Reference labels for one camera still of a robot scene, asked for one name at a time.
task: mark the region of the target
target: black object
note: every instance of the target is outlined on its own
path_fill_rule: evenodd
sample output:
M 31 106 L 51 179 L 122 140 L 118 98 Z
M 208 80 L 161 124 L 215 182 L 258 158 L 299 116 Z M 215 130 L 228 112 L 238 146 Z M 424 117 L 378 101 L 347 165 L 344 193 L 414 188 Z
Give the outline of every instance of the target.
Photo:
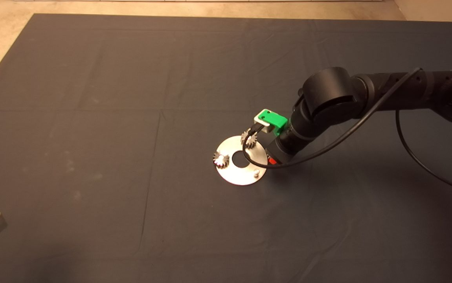
M 266 148 L 278 163 L 295 154 L 332 125 L 360 118 L 406 73 L 350 77 L 344 68 L 327 68 L 310 76 L 298 91 L 289 123 Z M 452 71 L 420 70 L 379 110 L 429 108 L 452 122 Z
M 452 23 L 32 16 L 0 63 L 0 282 L 452 282 L 452 190 L 393 113 L 249 187 L 211 165 L 328 66 L 450 70 Z M 452 123 L 402 130 L 452 180 Z
M 402 146 L 404 147 L 404 149 L 406 150 L 406 152 L 408 152 L 408 154 L 411 156 L 411 158 L 418 164 L 420 165 L 420 167 L 422 167 L 425 171 L 429 172 L 430 175 L 436 177 L 437 179 L 439 179 L 440 181 L 452 186 L 452 182 L 446 178 L 443 178 L 441 176 L 439 176 L 438 174 L 436 174 L 434 171 L 432 171 L 430 168 L 428 168 L 416 155 L 415 153 L 410 149 L 410 147 L 408 146 L 408 143 L 406 143 L 406 140 L 404 139 L 404 134 L 402 134 L 402 130 L 401 130 L 401 121 L 399 119 L 399 110 L 395 111 L 395 127 L 397 127 L 397 133 L 399 135 L 399 139 L 401 140 Z

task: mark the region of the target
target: metal plate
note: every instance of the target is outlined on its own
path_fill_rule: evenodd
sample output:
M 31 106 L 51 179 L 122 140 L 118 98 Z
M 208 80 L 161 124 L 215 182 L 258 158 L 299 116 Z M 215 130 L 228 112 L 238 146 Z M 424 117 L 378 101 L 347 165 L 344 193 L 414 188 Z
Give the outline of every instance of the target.
M 242 151 L 242 144 L 240 143 L 241 136 L 232 136 L 223 141 L 217 148 L 217 152 L 222 155 L 230 156 L 230 164 L 224 169 L 217 168 L 217 171 L 223 179 L 235 185 L 250 185 L 261 179 L 266 172 L 265 168 L 258 167 L 254 164 L 249 164 L 244 168 L 240 168 L 233 163 L 233 154 Z M 268 158 L 264 147 L 257 142 L 252 149 L 246 149 L 249 156 L 256 162 L 267 165 Z M 257 177 L 255 177 L 255 170 L 259 170 Z

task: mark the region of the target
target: tiled floor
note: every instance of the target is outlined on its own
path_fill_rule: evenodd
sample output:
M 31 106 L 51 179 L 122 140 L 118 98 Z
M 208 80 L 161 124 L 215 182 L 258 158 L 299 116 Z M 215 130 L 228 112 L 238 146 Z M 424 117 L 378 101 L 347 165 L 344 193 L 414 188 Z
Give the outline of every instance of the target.
M 0 61 L 34 13 L 404 20 L 383 2 L 14 2 L 0 0 Z

